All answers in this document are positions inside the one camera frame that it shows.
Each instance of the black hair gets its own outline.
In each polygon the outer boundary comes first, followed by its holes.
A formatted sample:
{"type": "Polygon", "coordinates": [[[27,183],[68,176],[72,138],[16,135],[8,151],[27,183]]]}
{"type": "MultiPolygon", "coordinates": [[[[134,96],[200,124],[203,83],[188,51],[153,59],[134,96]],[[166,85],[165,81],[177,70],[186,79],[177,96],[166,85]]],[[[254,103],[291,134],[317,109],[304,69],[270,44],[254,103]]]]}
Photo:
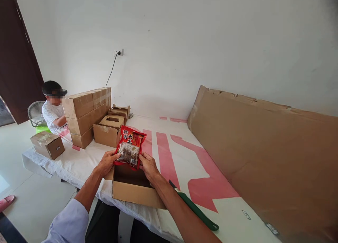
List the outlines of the black hair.
{"type": "Polygon", "coordinates": [[[60,89],[61,89],[60,84],[55,81],[46,81],[42,85],[42,92],[45,95],[49,95],[52,92],[59,91],[60,89]]]}

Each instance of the door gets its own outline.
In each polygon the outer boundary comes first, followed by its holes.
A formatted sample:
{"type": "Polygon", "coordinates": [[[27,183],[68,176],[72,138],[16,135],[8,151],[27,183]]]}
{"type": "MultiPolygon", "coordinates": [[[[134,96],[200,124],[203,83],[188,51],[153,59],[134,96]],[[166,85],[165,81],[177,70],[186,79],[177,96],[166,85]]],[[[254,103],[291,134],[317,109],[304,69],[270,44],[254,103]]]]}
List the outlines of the door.
{"type": "Polygon", "coordinates": [[[43,79],[16,0],[0,0],[0,96],[17,124],[28,106],[45,101],[43,79]]]}

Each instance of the wall socket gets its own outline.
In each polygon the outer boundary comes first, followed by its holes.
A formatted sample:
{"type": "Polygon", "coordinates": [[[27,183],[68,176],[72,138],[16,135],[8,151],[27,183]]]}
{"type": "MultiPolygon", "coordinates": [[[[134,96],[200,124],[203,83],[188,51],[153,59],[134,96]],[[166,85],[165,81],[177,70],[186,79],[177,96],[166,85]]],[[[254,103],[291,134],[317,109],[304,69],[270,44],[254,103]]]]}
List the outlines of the wall socket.
{"type": "Polygon", "coordinates": [[[114,57],[116,56],[116,54],[121,51],[121,55],[117,55],[118,57],[123,56],[123,49],[122,50],[114,50],[114,57]]]}

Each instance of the red snack package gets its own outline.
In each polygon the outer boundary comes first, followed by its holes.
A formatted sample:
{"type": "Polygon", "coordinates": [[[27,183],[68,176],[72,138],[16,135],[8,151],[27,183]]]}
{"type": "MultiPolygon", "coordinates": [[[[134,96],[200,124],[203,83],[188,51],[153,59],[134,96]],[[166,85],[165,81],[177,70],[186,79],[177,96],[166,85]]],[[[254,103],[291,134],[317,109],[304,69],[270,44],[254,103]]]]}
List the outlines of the red snack package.
{"type": "Polygon", "coordinates": [[[122,165],[128,163],[131,169],[137,171],[140,167],[139,153],[142,151],[142,144],[146,138],[146,134],[121,126],[121,140],[117,146],[115,154],[121,153],[121,157],[114,161],[114,165],[122,165]]]}

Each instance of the table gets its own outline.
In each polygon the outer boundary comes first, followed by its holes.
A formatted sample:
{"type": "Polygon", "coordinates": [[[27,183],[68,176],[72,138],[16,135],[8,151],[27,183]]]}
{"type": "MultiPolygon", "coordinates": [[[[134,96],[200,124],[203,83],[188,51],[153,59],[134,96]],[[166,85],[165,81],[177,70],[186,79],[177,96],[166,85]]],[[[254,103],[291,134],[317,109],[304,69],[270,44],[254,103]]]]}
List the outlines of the table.
{"type": "MultiPolygon", "coordinates": [[[[154,157],[157,167],[167,180],[170,179],[207,217],[219,225],[220,229],[215,234],[222,242],[280,242],[232,188],[190,132],[185,120],[135,115],[128,120],[127,126],[147,134],[143,150],[154,157]]],[[[59,135],[65,152],[56,160],[36,153],[32,147],[22,154],[24,164],[28,169],[32,169],[32,163],[38,165],[37,173],[47,177],[56,174],[81,188],[103,154],[113,148],[95,143],[94,140],[86,149],[75,147],[71,143],[68,128],[59,135]]],[[[183,242],[168,210],[113,199],[112,187],[111,180],[103,179],[96,197],[143,222],[150,231],[164,239],[183,242]]]]}

